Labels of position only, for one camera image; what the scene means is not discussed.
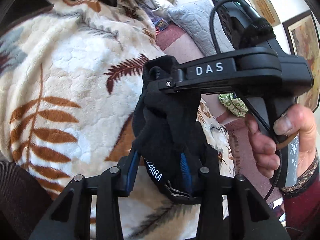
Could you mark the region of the red patterned sleeve forearm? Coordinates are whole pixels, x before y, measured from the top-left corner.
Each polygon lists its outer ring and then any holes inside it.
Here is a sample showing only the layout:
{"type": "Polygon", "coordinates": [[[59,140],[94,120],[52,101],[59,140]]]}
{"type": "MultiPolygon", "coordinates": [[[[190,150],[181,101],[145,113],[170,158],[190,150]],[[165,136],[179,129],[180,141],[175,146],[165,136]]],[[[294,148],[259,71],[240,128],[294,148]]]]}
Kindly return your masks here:
{"type": "Polygon", "coordinates": [[[291,239],[319,239],[319,157],[298,177],[295,186],[280,191],[291,239]]]}

